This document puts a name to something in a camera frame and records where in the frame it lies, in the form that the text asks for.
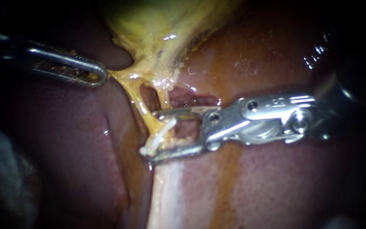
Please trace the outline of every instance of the clip applier jaw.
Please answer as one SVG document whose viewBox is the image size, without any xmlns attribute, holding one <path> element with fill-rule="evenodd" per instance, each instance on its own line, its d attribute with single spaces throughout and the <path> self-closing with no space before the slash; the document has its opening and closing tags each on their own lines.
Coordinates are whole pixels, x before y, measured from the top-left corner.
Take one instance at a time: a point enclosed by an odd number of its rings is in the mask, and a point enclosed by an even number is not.
<svg viewBox="0 0 366 229">
<path fill-rule="evenodd" d="M 307 94 L 240 98 L 227 108 L 193 107 L 154 112 L 159 119 L 167 116 L 197 117 L 202 120 L 197 141 L 190 145 L 157 150 L 148 161 L 159 164 L 172 159 L 198 156 L 220 149 L 226 141 L 244 145 L 276 140 L 286 143 L 302 139 L 314 120 L 315 99 Z"/>
<path fill-rule="evenodd" d="M 21 36 L 0 34 L 0 65 L 83 87 L 108 80 L 102 63 Z"/>
</svg>

